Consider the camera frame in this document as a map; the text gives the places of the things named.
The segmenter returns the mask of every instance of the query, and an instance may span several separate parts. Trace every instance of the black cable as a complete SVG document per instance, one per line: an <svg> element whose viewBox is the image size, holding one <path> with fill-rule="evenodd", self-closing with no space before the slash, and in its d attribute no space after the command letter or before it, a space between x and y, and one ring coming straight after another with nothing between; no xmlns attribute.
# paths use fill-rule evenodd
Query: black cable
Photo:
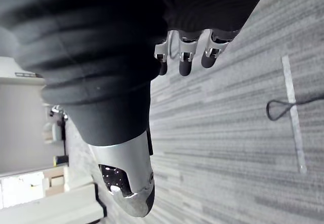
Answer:
<svg viewBox="0 0 324 224"><path fill-rule="evenodd" d="M308 99L308 100L305 100L305 101L299 101L299 102L295 102L295 103L289 103L289 102L285 102L285 101L278 101L278 100L270 100L268 101L267 103L267 106L266 106L266 113L267 113L267 117L268 119L270 119L271 121L277 121L278 119L280 119L283 115L285 115L293 106L296 106L296 105L305 105L305 104L308 104L308 103L311 103L311 102L314 102L314 101L319 101L319 100L324 100L324 94L323 95L320 95L320 96L316 96L316 97L313 97L311 99ZM281 114L279 114L279 116L277 117L272 117L270 115L270 104L273 103L273 102L276 102L278 104L282 104L282 105L286 105L287 107L282 111Z"/></svg>

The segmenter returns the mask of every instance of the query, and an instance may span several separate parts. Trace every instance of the wall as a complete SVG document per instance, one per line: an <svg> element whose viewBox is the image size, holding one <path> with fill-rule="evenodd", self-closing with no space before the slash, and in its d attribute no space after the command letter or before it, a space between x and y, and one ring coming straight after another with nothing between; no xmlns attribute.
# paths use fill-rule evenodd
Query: wall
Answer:
<svg viewBox="0 0 324 224"><path fill-rule="evenodd" d="M6 29L0 27L0 56L12 57L18 42Z"/></svg>
<svg viewBox="0 0 324 224"><path fill-rule="evenodd" d="M16 77L16 72L29 73L23 70L13 58L11 57L0 57L0 83L20 83L20 84L33 84L33 85L43 85L44 79L41 78L24 78Z"/></svg>
<svg viewBox="0 0 324 224"><path fill-rule="evenodd" d="M41 86L0 85L0 174L53 165L63 145L45 145Z"/></svg>

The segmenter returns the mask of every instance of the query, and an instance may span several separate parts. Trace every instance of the ribbed black sleeve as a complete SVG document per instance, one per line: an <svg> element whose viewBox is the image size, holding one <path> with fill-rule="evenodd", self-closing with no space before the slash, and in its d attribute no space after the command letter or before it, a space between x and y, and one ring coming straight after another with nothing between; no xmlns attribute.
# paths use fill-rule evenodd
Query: ribbed black sleeve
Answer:
<svg viewBox="0 0 324 224"><path fill-rule="evenodd" d="M0 25L19 41L15 59L46 81L83 139L118 144L148 126L154 46L167 35L161 0L0 0Z"/></svg>

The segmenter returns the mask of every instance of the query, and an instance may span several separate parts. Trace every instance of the white tape line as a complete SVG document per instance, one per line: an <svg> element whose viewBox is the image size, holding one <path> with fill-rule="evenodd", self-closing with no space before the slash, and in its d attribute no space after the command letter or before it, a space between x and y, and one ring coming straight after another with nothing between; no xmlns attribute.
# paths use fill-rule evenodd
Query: white tape line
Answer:
<svg viewBox="0 0 324 224"><path fill-rule="evenodd" d="M282 66L283 66L283 73L285 75L285 83L286 83L286 90L287 90L287 97L289 103L295 103L295 90L293 85L293 77L292 72L290 69L289 57L288 55L281 58ZM306 162L305 162L305 154L303 151L303 139L302 134L300 131L299 125L299 117L297 112L297 107L293 106L290 109L290 115L292 119L292 126L293 126L293 133L294 133L294 140L295 140L295 149L297 154L298 160L298 167L301 173L307 172Z"/></svg>

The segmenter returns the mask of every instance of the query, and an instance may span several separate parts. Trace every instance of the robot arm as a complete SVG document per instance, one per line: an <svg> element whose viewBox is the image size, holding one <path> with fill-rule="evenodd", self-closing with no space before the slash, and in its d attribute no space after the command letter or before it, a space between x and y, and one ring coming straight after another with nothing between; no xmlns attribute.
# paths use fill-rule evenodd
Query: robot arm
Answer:
<svg viewBox="0 0 324 224"><path fill-rule="evenodd" d="M201 32L211 31L207 68L258 1L0 0L0 25L19 42L20 66L44 77L45 101L63 106L90 145L116 203L143 217L154 201L150 81L167 72L167 31L179 32L187 76Z"/></svg>

